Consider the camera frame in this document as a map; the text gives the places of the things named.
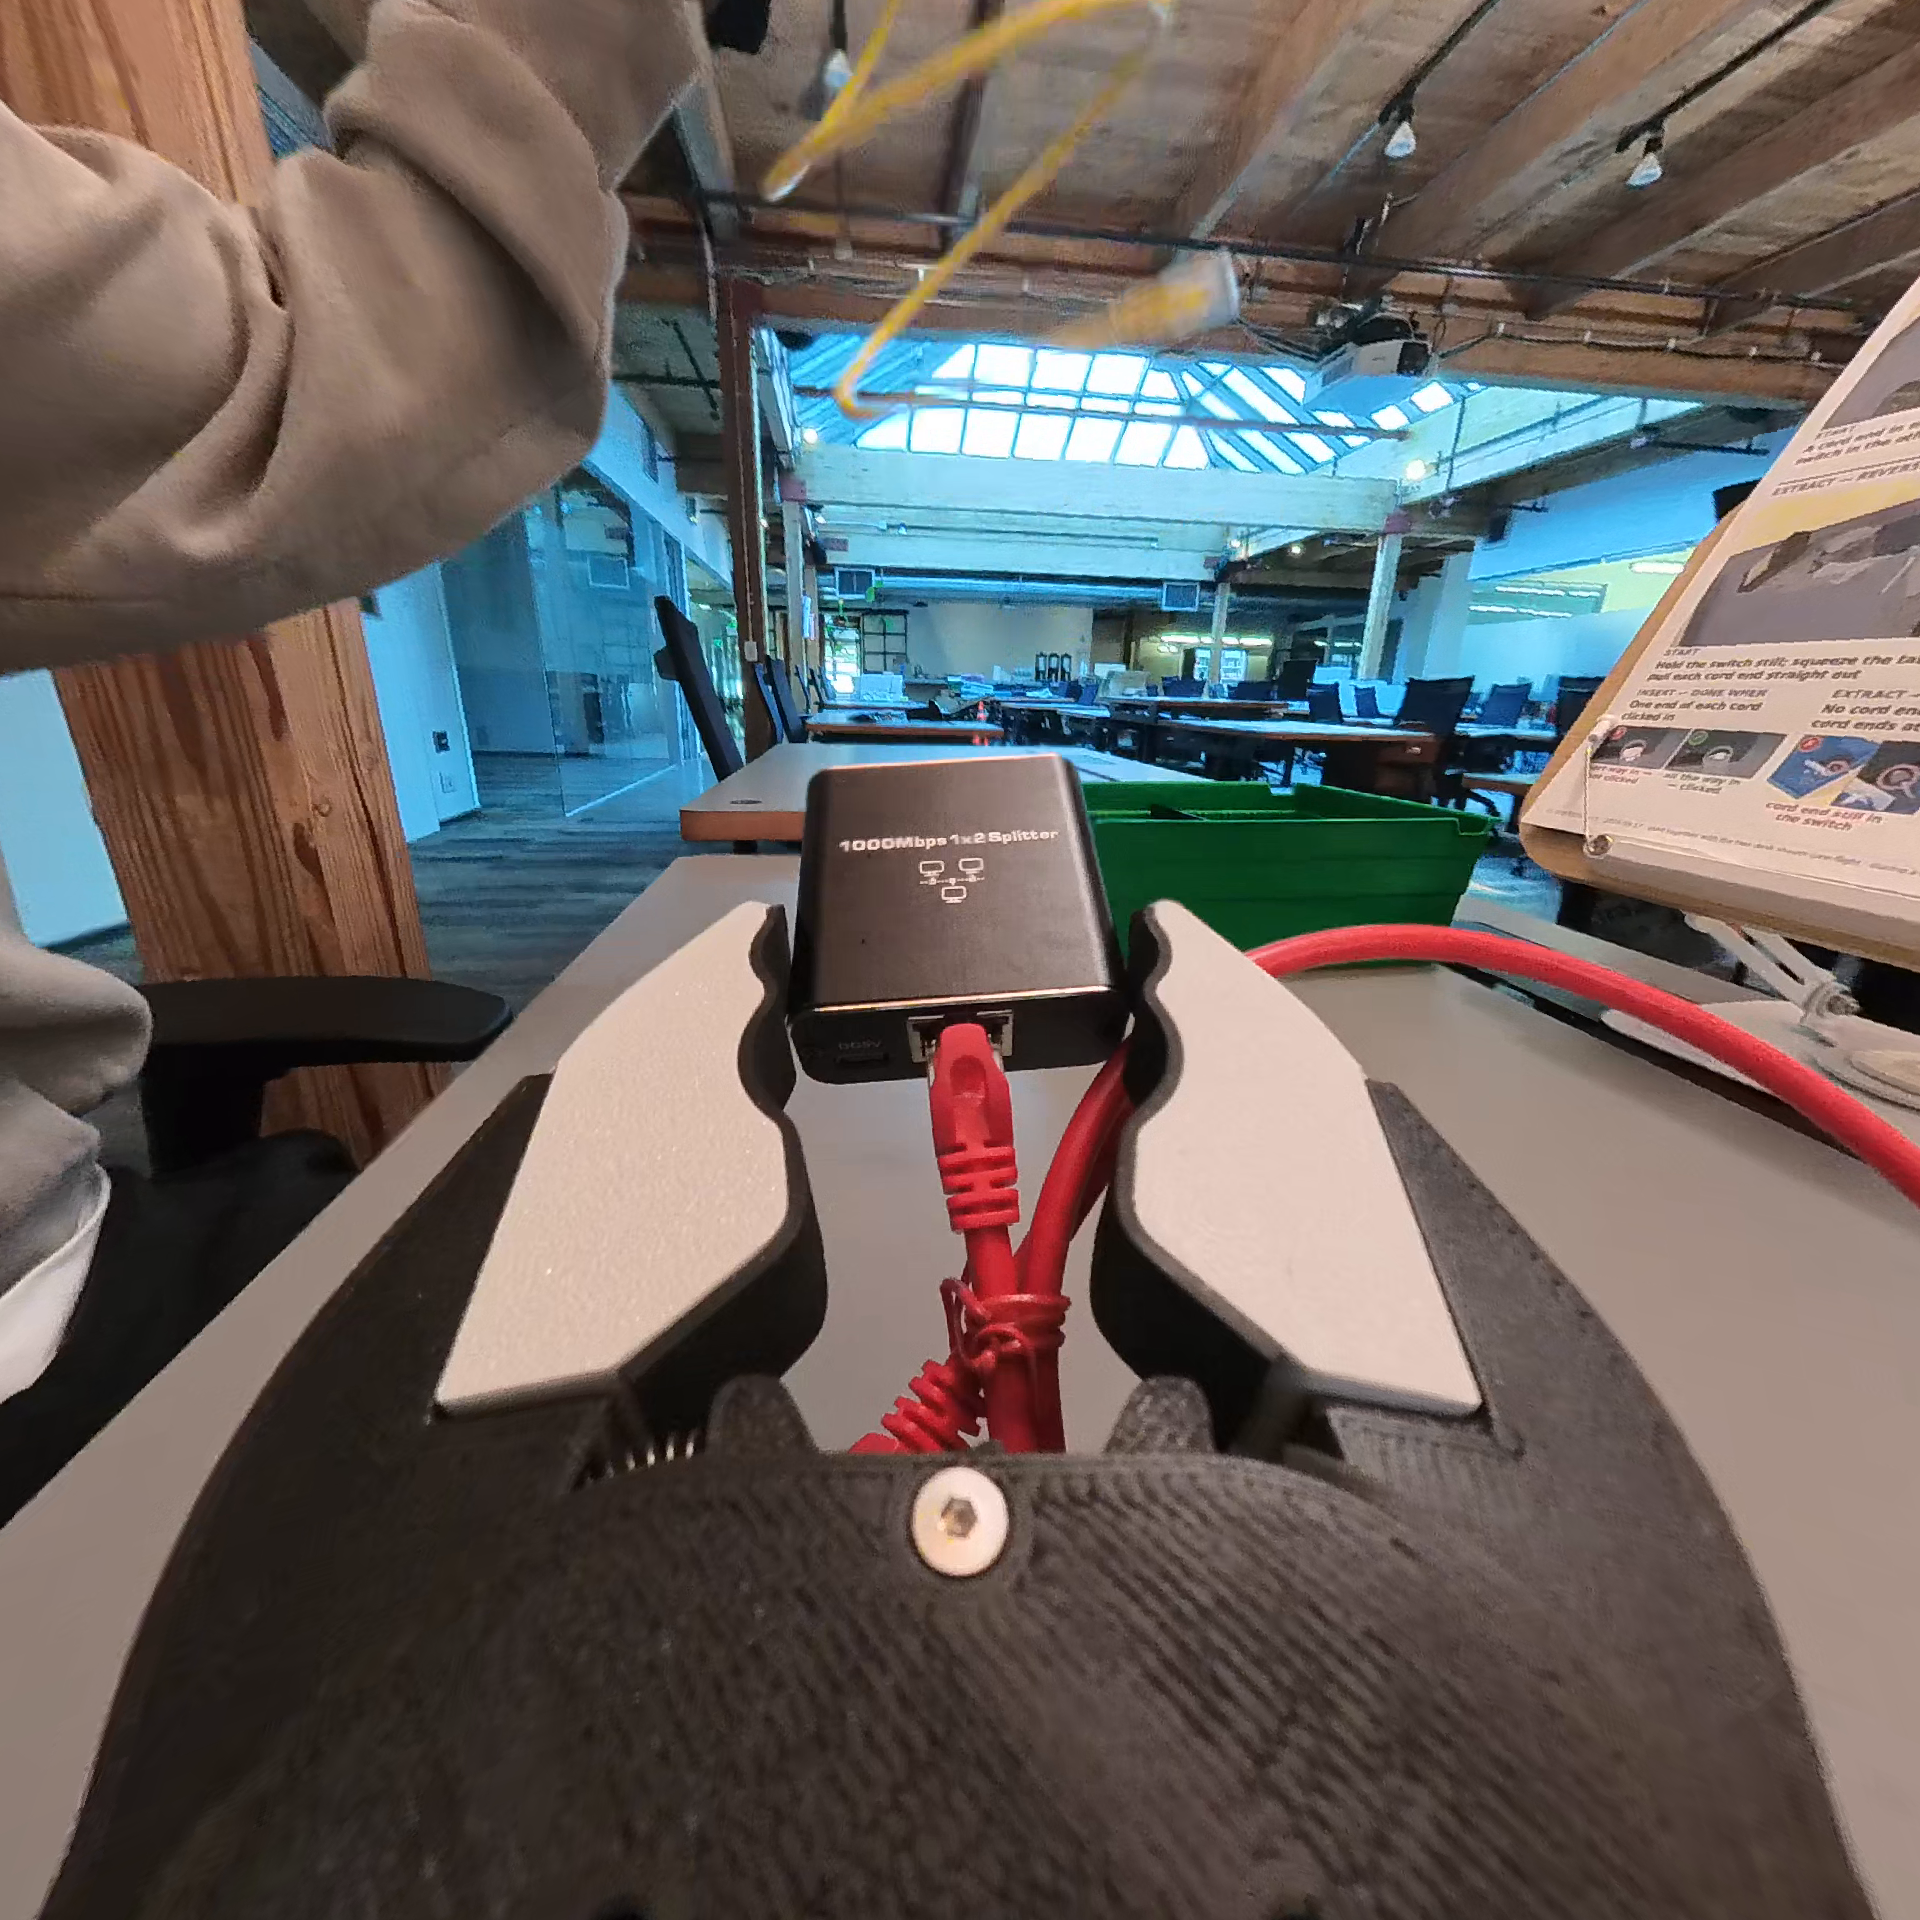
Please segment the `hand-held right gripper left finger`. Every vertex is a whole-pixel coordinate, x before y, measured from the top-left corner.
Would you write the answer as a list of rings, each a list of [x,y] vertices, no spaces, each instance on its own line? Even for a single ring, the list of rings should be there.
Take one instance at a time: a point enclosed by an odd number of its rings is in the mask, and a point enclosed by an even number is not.
[[[825,1326],[784,1031],[787,917],[750,901],[566,1045],[436,1386],[446,1415],[626,1395],[701,1418]]]

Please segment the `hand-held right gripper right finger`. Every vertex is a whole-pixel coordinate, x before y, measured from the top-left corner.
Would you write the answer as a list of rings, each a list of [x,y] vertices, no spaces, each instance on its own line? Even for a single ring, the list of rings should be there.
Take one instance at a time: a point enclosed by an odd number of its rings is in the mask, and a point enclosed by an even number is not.
[[[1377,1107],[1333,1027],[1189,907],[1132,927],[1130,1111],[1090,1306],[1139,1375],[1219,1418],[1266,1386],[1440,1418],[1481,1384]]]

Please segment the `green plastic bin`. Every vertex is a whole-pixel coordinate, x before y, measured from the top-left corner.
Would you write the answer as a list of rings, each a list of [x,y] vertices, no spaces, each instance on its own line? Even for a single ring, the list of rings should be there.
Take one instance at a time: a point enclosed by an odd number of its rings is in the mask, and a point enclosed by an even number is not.
[[[1492,827],[1462,810],[1308,784],[1086,784],[1121,943],[1136,911],[1189,907],[1240,947],[1301,931],[1453,918]]]

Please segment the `black ethernet splitter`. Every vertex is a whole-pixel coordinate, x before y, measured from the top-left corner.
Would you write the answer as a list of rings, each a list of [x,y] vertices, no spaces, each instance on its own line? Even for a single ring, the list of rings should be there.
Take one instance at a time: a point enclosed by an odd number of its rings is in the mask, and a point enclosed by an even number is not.
[[[809,1078],[924,1075],[977,1024],[1009,1072],[1105,1064],[1121,936],[1064,755],[834,766],[806,784],[787,1027]]]

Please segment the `person's left forearm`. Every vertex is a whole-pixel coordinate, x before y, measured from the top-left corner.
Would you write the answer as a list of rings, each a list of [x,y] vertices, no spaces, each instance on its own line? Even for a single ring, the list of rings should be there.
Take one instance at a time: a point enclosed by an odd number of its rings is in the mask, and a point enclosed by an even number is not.
[[[5,671],[350,600],[577,466],[618,184],[705,57],[692,3],[372,3],[256,208],[5,110]]]

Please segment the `black office chair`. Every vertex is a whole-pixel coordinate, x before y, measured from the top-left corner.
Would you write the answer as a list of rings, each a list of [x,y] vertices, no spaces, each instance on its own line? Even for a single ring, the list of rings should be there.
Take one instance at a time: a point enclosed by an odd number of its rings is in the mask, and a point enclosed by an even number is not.
[[[409,976],[150,983],[150,1049],[89,1121],[113,1178],[46,1374],[3,1399],[3,1517],[27,1506],[352,1183],[329,1134],[262,1136],[270,1083],[333,1064],[466,1064],[501,997]]]

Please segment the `white stand base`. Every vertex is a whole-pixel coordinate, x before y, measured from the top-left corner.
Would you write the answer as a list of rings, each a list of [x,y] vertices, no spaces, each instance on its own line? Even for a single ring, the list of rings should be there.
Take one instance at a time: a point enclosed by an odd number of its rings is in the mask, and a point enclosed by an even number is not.
[[[1747,998],[1710,1001],[1710,1011],[1859,1094],[1906,1137],[1918,1137],[1916,967],[1638,901],[1608,902],[1594,929],[1637,953],[1752,986]]]

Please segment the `wooden door panel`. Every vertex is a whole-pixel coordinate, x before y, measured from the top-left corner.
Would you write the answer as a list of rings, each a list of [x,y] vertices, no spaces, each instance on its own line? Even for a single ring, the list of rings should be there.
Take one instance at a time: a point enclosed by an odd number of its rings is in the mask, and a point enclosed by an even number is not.
[[[5,1],[18,115],[155,151],[222,200],[273,169],[235,1]],[[56,674],[93,821],[158,978],[426,976],[361,614]]]

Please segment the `person's grey hoodie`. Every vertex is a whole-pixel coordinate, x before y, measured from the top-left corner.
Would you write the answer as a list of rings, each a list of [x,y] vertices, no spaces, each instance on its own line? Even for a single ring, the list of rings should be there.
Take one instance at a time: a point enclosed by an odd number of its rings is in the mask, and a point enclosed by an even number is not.
[[[113,1178],[89,1121],[149,1058],[126,981],[3,925],[3,1399],[52,1363],[81,1305]]]

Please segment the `instruction sheet board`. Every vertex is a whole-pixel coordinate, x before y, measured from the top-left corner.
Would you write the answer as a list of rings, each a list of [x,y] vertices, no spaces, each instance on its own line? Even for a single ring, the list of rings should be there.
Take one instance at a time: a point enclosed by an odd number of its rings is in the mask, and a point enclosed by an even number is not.
[[[1524,801],[1592,889],[1916,970],[1918,290],[1697,547]]]

